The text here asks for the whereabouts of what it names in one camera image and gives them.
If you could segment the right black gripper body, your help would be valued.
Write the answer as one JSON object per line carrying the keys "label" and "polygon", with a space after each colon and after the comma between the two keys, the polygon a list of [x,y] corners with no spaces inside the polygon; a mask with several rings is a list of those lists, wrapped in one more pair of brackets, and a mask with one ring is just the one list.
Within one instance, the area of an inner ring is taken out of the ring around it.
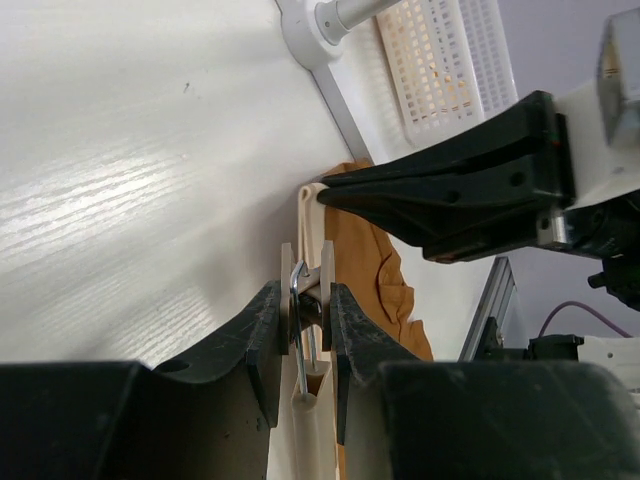
{"label": "right black gripper body", "polygon": [[639,192],[564,212],[568,244],[556,250],[601,261],[587,278],[627,307],[639,308]]}

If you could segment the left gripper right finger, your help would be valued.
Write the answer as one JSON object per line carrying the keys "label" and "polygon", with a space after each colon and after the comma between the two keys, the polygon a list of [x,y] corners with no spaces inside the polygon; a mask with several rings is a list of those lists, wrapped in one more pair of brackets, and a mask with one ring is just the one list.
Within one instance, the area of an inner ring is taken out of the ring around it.
{"label": "left gripper right finger", "polygon": [[635,479],[639,415],[576,361],[425,362],[349,288],[329,304],[336,437],[351,479]]}

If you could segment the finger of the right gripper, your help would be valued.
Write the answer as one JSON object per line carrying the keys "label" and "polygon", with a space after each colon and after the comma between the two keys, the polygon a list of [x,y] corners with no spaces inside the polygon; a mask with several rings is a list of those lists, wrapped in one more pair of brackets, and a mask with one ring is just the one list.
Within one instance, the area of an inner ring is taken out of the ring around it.
{"label": "finger of the right gripper", "polygon": [[331,188],[440,174],[467,174],[543,150],[556,140],[551,94],[536,90],[491,119],[395,161],[326,175]]}
{"label": "finger of the right gripper", "polygon": [[568,198],[560,167],[533,154],[502,163],[410,155],[322,182],[321,204],[367,220],[433,262],[531,246],[539,216]]}

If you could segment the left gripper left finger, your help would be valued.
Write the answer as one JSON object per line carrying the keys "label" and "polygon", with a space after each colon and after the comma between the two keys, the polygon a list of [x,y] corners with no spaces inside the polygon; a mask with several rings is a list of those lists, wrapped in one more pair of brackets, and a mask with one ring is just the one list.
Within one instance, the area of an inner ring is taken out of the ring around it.
{"label": "left gripper left finger", "polygon": [[155,368],[5,364],[5,479],[263,479],[281,380],[280,285]]}

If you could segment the wooden clip hanger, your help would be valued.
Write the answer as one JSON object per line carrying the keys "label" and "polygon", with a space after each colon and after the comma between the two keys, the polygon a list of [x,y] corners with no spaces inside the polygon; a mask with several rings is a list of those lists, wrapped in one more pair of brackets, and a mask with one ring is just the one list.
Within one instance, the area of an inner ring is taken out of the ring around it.
{"label": "wooden clip hanger", "polygon": [[295,260],[281,246],[280,317],[293,342],[296,381],[291,394],[293,452],[297,479],[334,479],[338,473],[331,362],[321,357],[322,321],[328,312],[320,270]]}

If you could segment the brown underwear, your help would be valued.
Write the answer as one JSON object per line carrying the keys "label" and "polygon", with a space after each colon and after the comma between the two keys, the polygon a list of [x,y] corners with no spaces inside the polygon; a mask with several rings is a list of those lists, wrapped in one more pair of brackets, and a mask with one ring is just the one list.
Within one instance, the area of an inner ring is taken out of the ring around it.
{"label": "brown underwear", "polygon": [[[401,273],[401,258],[389,235],[379,227],[348,212],[328,208],[317,202],[324,189],[320,183],[300,188],[298,194],[298,260],[310,268],[320,266],[325,240],[333,241],[336,282],[346,285],[364,314],[392,339],[421,360],[432,361],[433,354],[420,320],[410,321],[414,308],[414,289]],[[293,391],[294,360],[283,361],[288,380],[283,392]],[[281,404],[284,426],[272,434],[268,479],[297,479],[291,407]]]}

